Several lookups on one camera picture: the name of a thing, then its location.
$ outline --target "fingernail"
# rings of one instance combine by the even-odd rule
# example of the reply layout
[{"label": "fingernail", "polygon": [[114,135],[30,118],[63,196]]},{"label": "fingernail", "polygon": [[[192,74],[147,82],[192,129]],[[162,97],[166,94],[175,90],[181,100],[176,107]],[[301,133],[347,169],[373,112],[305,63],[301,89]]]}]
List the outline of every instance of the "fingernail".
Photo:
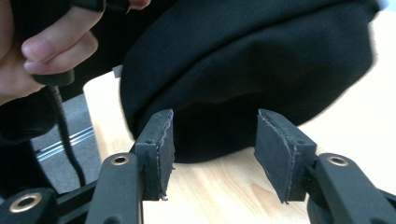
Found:
[{"label": "fingernail", "polygon": [[42,62],[51,57],[55,53],[55,49],[46,39],[40,39],[38,41],[31,39],[23,43],[22,53],[27,59],[33,62]]},{"label": "fingernail", "polygon": [[43,74],[50,70],[50,67],[45,63],[35,63],[31,61],[26,61],[23,65],[24,69],[31,74]]},{"label": "fingernail", "polygon": [[142,10],[150,4],[150,0],[130,0],[129,4],[131,10]]}]

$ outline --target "black fabric bag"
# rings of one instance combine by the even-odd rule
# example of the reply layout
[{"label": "black fabric bag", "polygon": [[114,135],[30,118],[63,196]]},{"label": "black fabric bag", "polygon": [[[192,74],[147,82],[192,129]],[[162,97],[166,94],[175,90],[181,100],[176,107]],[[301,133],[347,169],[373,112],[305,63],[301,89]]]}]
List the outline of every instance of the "black fabric bag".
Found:
[{"label": "black fabric bag", "polygon": [[255,143],[259,108],[302,124],[370,68],[375,0],[179,0],[132,45],[120,97],[137,137],[175,111],[176,161]]}]

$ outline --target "wooden table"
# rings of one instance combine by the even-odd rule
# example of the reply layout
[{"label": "wooden table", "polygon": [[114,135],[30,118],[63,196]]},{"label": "wooden table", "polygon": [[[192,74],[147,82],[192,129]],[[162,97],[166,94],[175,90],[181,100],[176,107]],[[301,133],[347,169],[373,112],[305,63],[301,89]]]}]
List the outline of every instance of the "wooden table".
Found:
[{"label": "wooden table", "polygon": [[[301,130],[326,151],[355,161],[378,188],[396,194],[396,13],[373,22],[377,62],[368,75]],[[108,73],[84,87],[101,158],[128,151],[118,96]],[[175,164],[168,202],[144,202],[145,223],[309,223],[305,203],[281,204],[253,148],[196,164]]]}]

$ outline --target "finger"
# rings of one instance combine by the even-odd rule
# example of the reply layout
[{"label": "finger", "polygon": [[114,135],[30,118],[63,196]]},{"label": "finger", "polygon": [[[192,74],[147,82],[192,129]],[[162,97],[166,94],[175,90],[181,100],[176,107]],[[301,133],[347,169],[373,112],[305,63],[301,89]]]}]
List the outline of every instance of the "finger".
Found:
[{"label": "finger", "polygon": [[150,4],[150,0],[130,0],[130,9],[141,10]]},{"label": "finger", "polygon": [[74,46],[102,17],[102,13],[71,7],[58,21],[22,44],[22,53],[33,62],[45,62]]},{"label": "finger", "polygon": [[44,85],[34,81],[32,76],[23,69],[24,58],[19,48],[12,48],[0,60],[0,98],[2,103],[6,99],[13,100],[39,91]]},{"label": "finger", "polygon": [[44,63],[27,60],[24,68],[31,74],[50,75],[68,71],[89,58],[98,48],[91,32],[85,34],[72,48]]}]

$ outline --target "metal screw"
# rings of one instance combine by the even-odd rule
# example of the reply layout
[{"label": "metal screw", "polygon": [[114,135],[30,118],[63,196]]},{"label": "metal screw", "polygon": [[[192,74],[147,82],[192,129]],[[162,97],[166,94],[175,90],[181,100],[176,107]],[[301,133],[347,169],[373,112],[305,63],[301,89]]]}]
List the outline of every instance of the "metal screw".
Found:
[{"label": "metal screw", "polygon": [[21,213],[27,211],[40,203],[42,196],[40,193],[30,193],[15,200],[9,207],[11,213]]},{"label": "metal screw", "polygon": [[113,165],[123,165],[125,163],[127,163],[129,161],[129,158],[126,156],[118,156],[116,158],[114,158],[113,160],[111,160],[111,163],[113,163]]},{"label": "metal screw", "polygon": [[349,163],[341,157],[331,156],[327,160],[330,163],[337,165],[337,166],[348,166],[349,165]]}]

